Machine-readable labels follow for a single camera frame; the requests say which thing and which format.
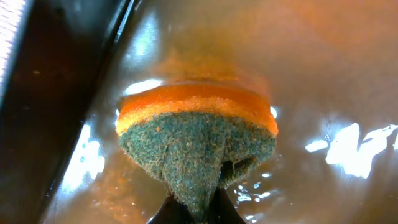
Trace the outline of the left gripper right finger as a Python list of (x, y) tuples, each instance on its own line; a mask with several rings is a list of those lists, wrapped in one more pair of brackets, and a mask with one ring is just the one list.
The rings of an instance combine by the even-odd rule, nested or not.
[(225, 189), (217, 188), (208, 208), (208, 224), (245, 224)]

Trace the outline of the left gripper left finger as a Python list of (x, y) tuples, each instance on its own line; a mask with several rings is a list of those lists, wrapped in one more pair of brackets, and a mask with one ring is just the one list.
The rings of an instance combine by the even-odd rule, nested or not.
[(192, 224), (193, 217), (187, 207), (178, 202), (174, 195), (168, 195), (159, 211), (148, 224)]

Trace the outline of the orange green scrub sponge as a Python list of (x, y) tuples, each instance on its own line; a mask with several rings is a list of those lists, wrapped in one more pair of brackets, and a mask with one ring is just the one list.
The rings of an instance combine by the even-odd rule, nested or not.
[(133, 163), (165, 182), (201, 223), (218, 189), (270, 158), (278, 127), (268, 101), (253, 91), (187, 83), (123, 99), (116, 132)]

